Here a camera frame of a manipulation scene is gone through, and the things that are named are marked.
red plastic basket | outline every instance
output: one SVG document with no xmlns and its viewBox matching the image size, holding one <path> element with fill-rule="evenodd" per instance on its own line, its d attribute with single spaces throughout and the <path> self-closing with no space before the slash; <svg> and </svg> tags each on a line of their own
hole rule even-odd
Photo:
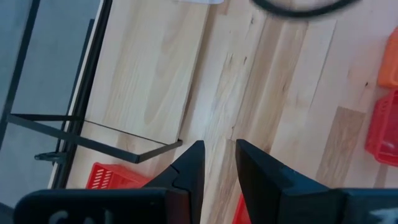
<svg viewBox="0 0 398 224">
<path fill-rule="evenodd" d="M 232 224 L 251 224 L 243 195 L 239 198 L 238 207 L 236 208 L 234 220 Z"/>
<path fill-rule="evenodd" d="M 131 189 L 141 188 L 150 179 L 121 165 L 93 164 L 86 189 Z"/>
<path fill-rule="evenodd" d="M 398 90 L 377 101 L 365 148 L 377 161 L 398 166 Z"/>
</svg>

black cable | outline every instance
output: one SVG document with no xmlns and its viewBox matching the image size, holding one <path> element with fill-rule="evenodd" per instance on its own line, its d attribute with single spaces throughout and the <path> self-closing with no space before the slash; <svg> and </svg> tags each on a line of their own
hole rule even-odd
<svg viewBox="0 0 398 224">
<path fill-rule="evenodd" d="M 263 8 L 264 10 L 276 16 L 295 18 L 295 19 L 308 19 L 312 17 L 329 14 L 331 12 L 335 12 L 339 9 L 342 9 L 360 0 L 339 0 L 332 4 L 311 10 L 290 10 L 281 6 L 277 6 L 269 2 L 268 0 L 252 0 L 252 1 L 261 8 Z"/>
</svg>

black plastic piece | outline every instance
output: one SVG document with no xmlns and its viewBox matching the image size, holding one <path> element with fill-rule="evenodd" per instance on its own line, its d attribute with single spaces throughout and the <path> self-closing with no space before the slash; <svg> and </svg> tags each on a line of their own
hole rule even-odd
<svg viewBox="0 0 398 224">
<path fill-rule="evenodd" d="M 42 190 L 16 206 L 25 223 L 199 223 L 205 145 L 196 142 L 142 189 Z"/>
<path fill-rule="evenodd" d="M 253 224 L 398 220 L 398 189 L 329 189 L 242 139 L 236 165 Z"/>
</svg>

white object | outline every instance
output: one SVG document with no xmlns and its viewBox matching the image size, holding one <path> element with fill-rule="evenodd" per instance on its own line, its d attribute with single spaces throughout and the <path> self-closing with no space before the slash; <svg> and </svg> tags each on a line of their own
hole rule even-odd
<svg viewBox="0 0 398 224">
<path fill-rule="evenodd" d="M 175 1 L 202 3 L 202 4 L 221 4 L 224 2 L 224 0 L 175 0 Z"/>
</svg>

black metal rod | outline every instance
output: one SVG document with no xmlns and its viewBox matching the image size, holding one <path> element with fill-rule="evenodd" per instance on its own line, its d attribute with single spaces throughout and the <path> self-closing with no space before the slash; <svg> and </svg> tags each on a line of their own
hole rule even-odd
<svg viewBox="0 0 398 224">
<path fill-rule="evenodd" d="M 86 60 L 86 64 L 82 65 L 83 74 L 78 88 L 78 93 L 76 100 L 74 102 L 72 115 L 84 116 L 87 110 L 88 99 L 90 97 L 91 87 L 93 85 L 93 80 L 96 71 L 96 65 L 100 57 L 102 42 L 106 30 L 106 25 L 108 23 L 109 13 L 111 11 L 112 0 L 104 0 L 97 21 L 97 25 L 94 28 L 93 40 L 91 45 L 88 47 L 89 52 Z M 79 122 L 74 122 L 69 125 L 67 132 L 80 135 L 83 125 Z M 73 159 L 76 153 L 76 144 L 71 144 L 65 142 L 61 149 L 62 152 L 67 152 L 67 159 L 64 164 L 59 164 L 57 170 L 55 171 L 54 181 L 52 184 L 53 189 L 65 188 L 68 182 L 69 173 L 72 169 Z"/>
<path fill-rule="evenodd" d="M 77 116 L 51 115 L 51 114 L 11 114 L 29 121 L 84 121 Z"/>
<path fill-rule="evenodd" d="M 17 116 L 9 115 L 7 117 L 7 121 L 9 123 L 13 123 L 25 128 L 29 128 L 34 131 L 38 131 L 40 133 L 53 136 L 55 138 L 63 139 L 68 142 L 72 142 L 88 149 L 92 149 L 94 151 L 102 152 L 104 154 L 116 157 L 118 159 L 122 159 L 124 161 L 138 163 L 138 155 L 133 154 L 131 152 L 123 151 L 121 149 L 102 144 L 100 142 L 96 142 L 87 138 L 83 138 L 81 136 L 77 136 L 76 134 L 66 133 L 65 131 L 58 130 L 56 128 L 46 126 L 44 124 L 36 123 L 34 121 L 29 121 L 24 118 L 20 118 Z"/>
<path fill-rule="evenodd" d="M 163 153 L 165 153 L 165 152 L 167 152 L 167 151 L 170 151 L 170 150 L 172 150 L 172 149 L 175 149 L 175 148 L 177 148 L 177 147 L 180 147 L 181 145 L 182 145 L 182 141 L 181 141 L 181 140 L 178 140 L 177 142 L 175 142 L 175 143 L 173 143 L 173 144 L 169 144 L 169 145 L 160 147 L 160 148 L 158 148 L 158 149 L 154 149 L 154 150 L 152 150 L 152 151 L 145 152 L 145 153 L 139 155 L 139 157 L 138 157 L 138 163 L 147 161 L 148 159 L 151 159 L 151 158 L 153 158 L 153 157 L 155 157 L 155 156 L 158 156 L 158 155 L 163 154 Z"/>
<path fill-rule="evenodd" d="M 12 74 L 10 87 L 7 93 L 6 102 L 0 118 L 0 150 L 4 135 L 7 129 L 7 115 L 11 113 L 12 106 L 14 104 L 15 96 L 17 94 L 19 80 L 21 79 L 22 69 L 24 68 L 24 62 L 29 48 L 30 38 L 32 37 L 33 28 L 35 26 L 37 11 L 39 10 L 40 0 L 32 0 L 30 5 L 29 15 L 26 21 L 25 31 L 22 36 L 21 45 L 19 46 L 19 52 L 17 61 L 14 67 L 14 73 Z"/>
<path fill-rule="evenodd" d="M 162 153 L 165 153 L 167 151 L 170 151 L 170 150 L 175 149 L 182 145 L 182 141 L 177 141 L 173 144 L 169 144 L 169 145 L 160 147 L 158 149 L 154 149 L 152 151 L 145 152 L 141 155 L 137 155 L 135 153 L 127 152 L 125 150 L 118 149 L 116 147 L 109 146 L 107 144 L 103 144 L 103 143 L 100 143 L 100 142 L 97 142 L 94 140 L 90 140 L 90 139 L 78 136 L 76 134 L 67 133 L 65 131 L 58 130 L 56 128 L 53 128 L 53 127 L 50 127 L 50 126 L 47 126 L 44 124 L 40 124 L 35 121 L 29 121 L 28 119 L 15 116 L 13 114 L 10 114 L 7 117 L 7 121 L 10 123 L 25 127 L 25 128 L 29 128 L 34 131 L 38 131 L 43 134 L 47 134 L 49 136 L 53 136 L 55 138 L 59 138 L 59 139 L 68 141 L 70 143 L 78 144 L 80 146 L 86 147 L 88 149 L 92 149 L 94 151 L 102 152 L 104 154 L 116 157 L 118 159 L 122 159 L 124 161 L 132 162 L 134 164 L 144 162 L 148 159 L 151 159 L 155 156 L 158 156 Z"/>
<path fill-rule="evenodd" d="M 73 83 L 73 88 L 72 88 L 72 91 L 71 91 L 71 95 L 70 95 L 70 99 L 69 99 L 69 104 L 68 104 L 68 109 L 67 109 L 66 115 L 69 114 L 70 108 L 72 106 L 74 106 L 74 105 L 72 105 L 73 97 L 75 96 L 76 86 L 77 86 L 77 83 L 78 83 L 78 80 L 79 80 L 79 77 L 80 77 L 81 67 L 83 66 L 83 61 L 85 59 L 88 42 L 90 41 L 91 31 L 93 30 L 94 21 L 95 21 L 94 19 L 90 19 L 90 21 L 88 23 L 88 27 L 87 27 L 87 31 L 86 31 L 86 37 L 85 37 L 85 43 L 83 44 L 83 49 L 81 50 L 79 65 L 77 66 L 77 71 L 76 71 L 76 75 L 75 75 L 75 81 Z M 61 130 L 65 130 L 65 126 L 66 125 L 67 125 L 66 121 L 62 122 Z M 60 146 L 61 146 L 61 140 L 58 139 L 57 146 L 55 147 L 57 152 L 62 150 L 60 148 Z"/>
</svg>

